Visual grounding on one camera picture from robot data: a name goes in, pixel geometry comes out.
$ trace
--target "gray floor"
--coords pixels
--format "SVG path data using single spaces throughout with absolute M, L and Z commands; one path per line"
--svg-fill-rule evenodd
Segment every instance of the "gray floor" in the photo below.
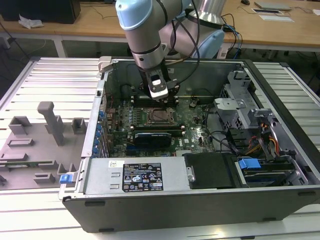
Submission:
M 30 56 L 57 57 L 56 48 L 53 41 L 39 39 L 17 39 L 22 49 Z M 70 58 L 95 58 L 96 48 L 94 42 L 86 41 L 64 41 L 66 51 Z M 124 57 L 127 55 L 126 43 L 101 43 L 101 52 L 104 56 Z M 235 49 L 228 57 L 232 58 Z M 283 51 L 279 51 L 277 56 L 268 60 L 268 51 L 244 49 L 239 59 L 250 59 L 255 62 L 286 62 L 290 67 L 305 81 L 308 82 L 320 66 L 320 56 L 317 57 L 313 52 L 289 52 L 288 56 Z M 0 98 L 8 90 L 12 82 L 19 75 L 27 64 L 28 59 L 24 57 L 22 51 L 15 42 L 11 43 L 8 50 L 0 49 Z M 320 86 L 320 81 L 316 77 L 311 82 L 311 88 L 316 91 Z

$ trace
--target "white cloth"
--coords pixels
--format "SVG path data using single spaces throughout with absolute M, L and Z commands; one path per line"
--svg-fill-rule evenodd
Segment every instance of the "white cloth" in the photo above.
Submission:
M 19 24 L 21 24 L 27 29 L 40 28 L 44 26 L 41 20 L 30 20 L 30 19 L 24 18 L 21 15 L 19 16 L 20 16 Z

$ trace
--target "laptop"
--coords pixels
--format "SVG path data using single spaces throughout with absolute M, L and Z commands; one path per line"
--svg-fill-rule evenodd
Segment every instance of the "laptop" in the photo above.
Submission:
M 283 3 L 255 1 L 254 4 L 257 5 L 261 9 L 283 10 L 283 11 L 292 10 L 288 5 L 283 4 Z

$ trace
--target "table leg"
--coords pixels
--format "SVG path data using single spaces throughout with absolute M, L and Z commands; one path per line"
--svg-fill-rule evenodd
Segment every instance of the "table leg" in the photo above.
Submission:
M 229 47 L 230 47 L 230 44 L 223 43 L 222 46 L 220 47 L 220 50 L 218 51 L 218 55 L 216 56 L 216 58 L 226 59 Z
M 6 37 L 0 37 L 0 45 L 4 48 L 4 49 L 9 49 L 10 48 L 10 44 L 7 40 Z
M 62 40 L 55 39 L 53 41 L 54 41 L 55 49 L 56 49 L 56 52 L 58 53 L 59 58 L 67 58 L 68 54 L 63 45 Z
M 95 41 L 95 52 L 96 52 L 96 57 L 100 58 L 101 57 L 101 43 L 99 41 Z
M 268 60 L 272 60 L 277 54 L 278 50 L 271 50 L 268 56 Z

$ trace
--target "sticker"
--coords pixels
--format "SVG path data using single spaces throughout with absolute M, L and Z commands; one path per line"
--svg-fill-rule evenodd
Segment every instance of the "sticker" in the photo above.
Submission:
M 161 163 L 122 163 L 122 165 L 122 190 L 125 193 L 164 190 Z
M 125 164 L 125 161 L 120 160 L 110 160 L 109 161 L 109 168 L 122 168 Z
M 8 165 L 9 169 L 17 169 L 17 168 L 27 168 L 27 165 Z

